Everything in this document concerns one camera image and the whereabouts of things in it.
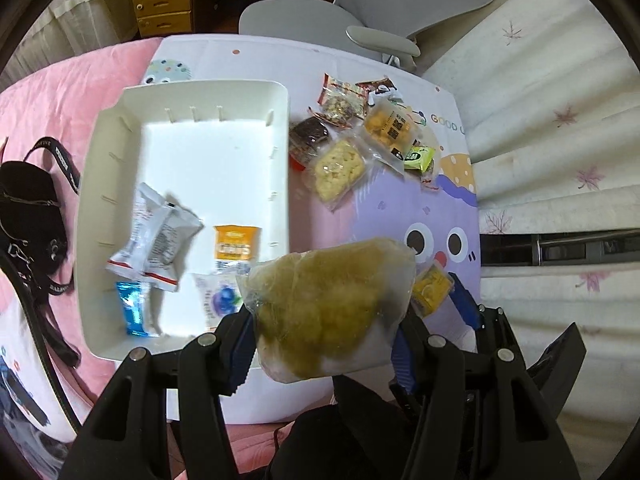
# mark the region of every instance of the white plastic bin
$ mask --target white plastic bin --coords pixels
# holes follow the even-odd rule
[[[187,81],[127,88],[97,118],[82,176],[76,294],[84,339],[121,361],[136,346],[182,348],[204,332],[192,272],[211,272],[215,225],[260,228],[258,258],[289,251],[289,94],[271,81]],[[203,222],[176,258],[177,292],[155,290],[158,338],[127,335],[107,259],[130,235],[134,190],[146,182]]]

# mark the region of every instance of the chair seat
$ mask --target chair seat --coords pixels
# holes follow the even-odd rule
[[[381,61],[382,54],[349,39],[350,25],[363,26],[351,13],[324,0],[263,0],[244,10],[238,31],[249,36],[305,41]]]

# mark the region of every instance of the black bag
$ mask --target black bag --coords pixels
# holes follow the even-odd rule
[[[25,160],[39,148],[44,148],[53,154],[77,194],[80,176],[62,144],[52,137],[43,137],[27,153]],[[0,165],[0,252],[8,256],[11,263],[11,268],[5,269],[2,266],[2,270],[5,270],[14,288],[18,289],[16,283],[21,282],[21,285],[27,289],[30,298],[27,301],[28,305],[22,302],[23,295],[20,291],[17,290],[17,292],[32,333],[36,329],[42,332],[50,348],[62,361],[67,366],[76,367],[80,362],[78,353],[64,341],[62,334],[46,316],[49,294],[58,296],[72,286],[73,276],[68,283],[62,284],[50,278],[50,275],[56,272],[66,259],[67,251],[68,240],[60,211],[60,201],[50,174],[24,161],[12,160],[2,163]],[[16,273],[18,281],[12,279],[10,272]],[[45,354],[46,357],[40,355],[40,359],[46,369],[45,359],[49,359],[49,354],[47,352]]]

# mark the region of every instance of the white curtain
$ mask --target white curtain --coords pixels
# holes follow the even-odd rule
[[[481,232],[640,226],[640,76],[589,0],[495,0],[426,31],[425,79],[456,97]],[[527,363],[572,321],[588,348],[560,417],[597,478],[640,416],[640,264],[484,267]]]
[[[54,62],[130,40],[136,31],[131,0],[53,0],[0,73],[0,91]]]

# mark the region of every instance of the cartoon nose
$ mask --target cartoon nose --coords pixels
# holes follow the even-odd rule
[[[442,251],[438,251],[433,257],[443,268],[447,266],[447,255]]]

